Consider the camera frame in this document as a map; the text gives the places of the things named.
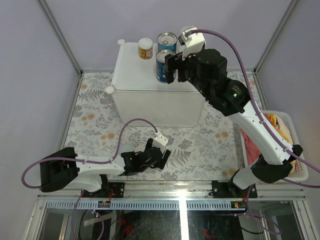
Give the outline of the blue can silver top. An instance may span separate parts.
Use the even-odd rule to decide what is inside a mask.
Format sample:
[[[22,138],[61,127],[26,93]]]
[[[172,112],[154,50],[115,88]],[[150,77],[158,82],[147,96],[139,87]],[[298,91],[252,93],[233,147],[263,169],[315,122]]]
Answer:
[[[169,84],[168,82],[168,76],[165,71],[165,65],[166,65],[166,56],[174,56],[175,52],[172,50],[164,49],[159,51],[156,54],[156,78],[160,83],[163,84]]]

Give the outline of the blue can with clear lid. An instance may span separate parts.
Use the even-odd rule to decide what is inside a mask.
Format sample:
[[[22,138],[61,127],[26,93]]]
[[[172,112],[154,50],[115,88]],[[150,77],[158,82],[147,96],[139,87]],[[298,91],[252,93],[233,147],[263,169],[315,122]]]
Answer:
[[[174,53],[177,51],[177,36],[172,32],[163,32],[157,37],[158,52],[170,50]]]

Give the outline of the short orange can white lid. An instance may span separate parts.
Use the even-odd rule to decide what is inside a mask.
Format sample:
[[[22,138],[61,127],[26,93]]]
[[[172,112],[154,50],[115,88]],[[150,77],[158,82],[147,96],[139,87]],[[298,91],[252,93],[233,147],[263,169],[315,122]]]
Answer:
[[[138,41],[139,57],[143,60],[149,60],[153,57],[153,41],[150,38],[141,38]]]

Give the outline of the orange tall can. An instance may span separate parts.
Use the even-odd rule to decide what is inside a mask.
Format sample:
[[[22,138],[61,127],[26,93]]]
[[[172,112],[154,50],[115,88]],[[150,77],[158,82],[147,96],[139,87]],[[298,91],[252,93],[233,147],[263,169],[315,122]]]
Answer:
[[[179,30],[179,36],[181,37],[185,31],[188,32],[188,31],[192,30],[193,28],[194,28],[194,26],[192,26],[192,25],[187,25],[187,26],[182,27]]]

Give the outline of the white plastic cube cabinet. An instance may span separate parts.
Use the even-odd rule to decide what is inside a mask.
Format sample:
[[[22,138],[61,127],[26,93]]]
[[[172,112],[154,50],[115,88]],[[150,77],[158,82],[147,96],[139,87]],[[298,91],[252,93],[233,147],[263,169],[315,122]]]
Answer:
[[[205,102],[188,82],[159,82],[156,57],[140,58],[136,42],[121,43],[111,85],[105,91],[124,124],[145,119],[157,127],[195,127]]]

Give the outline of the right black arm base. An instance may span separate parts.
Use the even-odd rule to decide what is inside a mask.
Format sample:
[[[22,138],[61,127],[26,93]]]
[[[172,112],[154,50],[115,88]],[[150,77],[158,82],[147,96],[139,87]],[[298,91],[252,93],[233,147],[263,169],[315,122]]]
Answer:
[[[232,182],[213,180],[211,182],[212,190],[208,193],[214,199],[236,199],[246,197],[249,188],[240,189]]]

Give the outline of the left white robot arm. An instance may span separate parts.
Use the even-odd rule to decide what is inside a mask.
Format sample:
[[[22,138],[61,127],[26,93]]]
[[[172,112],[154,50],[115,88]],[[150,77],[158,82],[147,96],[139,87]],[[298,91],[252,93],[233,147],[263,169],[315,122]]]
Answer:
[[[135,176],[148,168],[162,170],[171,154],[167,144],[161,134],[149,138],[144,151],[134,152],[131,145],[123,144],[115,159],[78,155],[73,147],[66,147],[40,163],[40,190],[78,189],[105,197],[110,176]]]

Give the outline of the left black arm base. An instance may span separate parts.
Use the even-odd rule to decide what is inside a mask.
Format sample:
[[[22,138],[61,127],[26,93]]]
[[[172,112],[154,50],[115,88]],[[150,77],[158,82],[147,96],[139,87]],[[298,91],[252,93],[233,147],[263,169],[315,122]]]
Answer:
[[[120,199],[124,197],[125,183],[124,182],[111,182],[109,183],[106,174],[100,174],[99,180],[101,180],[100,189],[97,191],[84,190],[84,198],[116,198]]]

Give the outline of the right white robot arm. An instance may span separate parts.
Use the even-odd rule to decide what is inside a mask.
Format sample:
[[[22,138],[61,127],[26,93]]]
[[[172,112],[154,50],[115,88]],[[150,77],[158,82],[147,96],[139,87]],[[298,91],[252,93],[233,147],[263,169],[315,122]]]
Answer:
[[[286,178],[293,169],[292,162],[300,156],[300,145],[287,142],[261,113],[251,98],[249,89],[240,81],[227,77],[227,59],[215,49],[203,49],[183,58],[182,53],[165,56],[167,82],[189,82],[214,109],[229,117],[260,150],[259,157],[230,179],[228,192],[240,197],[258,182],[272,184]]]

